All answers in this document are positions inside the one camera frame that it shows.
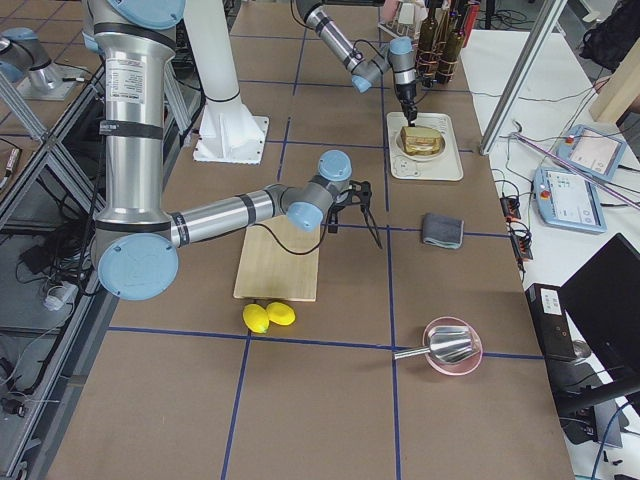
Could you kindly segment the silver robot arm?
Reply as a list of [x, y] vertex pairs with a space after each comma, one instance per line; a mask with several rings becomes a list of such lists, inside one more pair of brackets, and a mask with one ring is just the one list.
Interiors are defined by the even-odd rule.
[[304, 24], [315, 31], [343, 64], [351, 74], [352, 85], [360, 93], [369, 90], [389, 69], [392, 70], [396, 98], [408, 125], [413, 127], [418, 109], [415, 101], [417, 74], [412, 40], [407, 36], [394, 38], [373, 58], [367, 60], [325, 12], [324, 4], [325, 1], [295, 2]]
[[243, 104], [224, 7], [219, 1], [87, 1], [86, 45], [105, 60], [106, 205], [97, 215], [93, 260], [101, 284], [146, 300], [174, 281], [180, 247], [285, 216], [316, 228], [347, 194], [351, 161], [332, 150], [301, 187], [275, 184], [191, 210], [167, 213], [164, 181], [165, 73], [184, 24], [205, 96], [198, 143], [208, 160], [255, 162], [268, 121]]

